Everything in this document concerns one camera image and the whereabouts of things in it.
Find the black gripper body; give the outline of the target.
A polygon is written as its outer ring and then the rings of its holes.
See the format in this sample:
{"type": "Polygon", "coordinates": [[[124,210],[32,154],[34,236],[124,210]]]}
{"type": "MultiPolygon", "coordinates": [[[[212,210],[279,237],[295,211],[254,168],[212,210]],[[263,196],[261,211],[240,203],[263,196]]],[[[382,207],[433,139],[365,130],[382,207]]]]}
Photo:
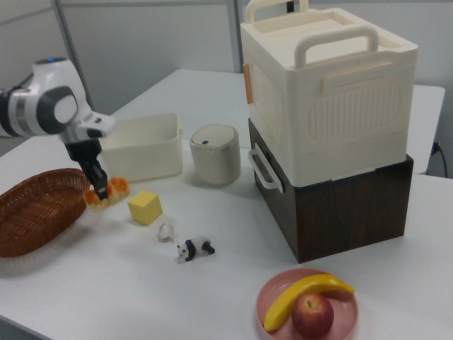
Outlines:
{"type": "Polygon", "coordinates": [[[77,162],[81,169],[99,169],[101,167],[97,160],[97,157],[102,150],[98,138],[81,142],[65,143],[64,146],[70,159],[77,162]]]}

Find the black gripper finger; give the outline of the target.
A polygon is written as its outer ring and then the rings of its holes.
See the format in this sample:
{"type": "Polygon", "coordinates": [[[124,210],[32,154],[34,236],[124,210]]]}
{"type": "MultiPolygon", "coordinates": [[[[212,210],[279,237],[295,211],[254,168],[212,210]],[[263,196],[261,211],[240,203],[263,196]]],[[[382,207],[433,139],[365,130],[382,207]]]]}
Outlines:
{"type": "Polygon", "coordinates": [[[88,179],[90,184],[92,185],[94,191],[97,191],[97,170],[94,165],[82,165],[81,169],[85,175],[85,177],[88,179]]]}
{"type": "Polygon", "coordinates": [[[104,200],[108,197],[108,176],[101,168],[100,164],[95,164],[91,167],[91,184],[100,200],[104,200]]]}

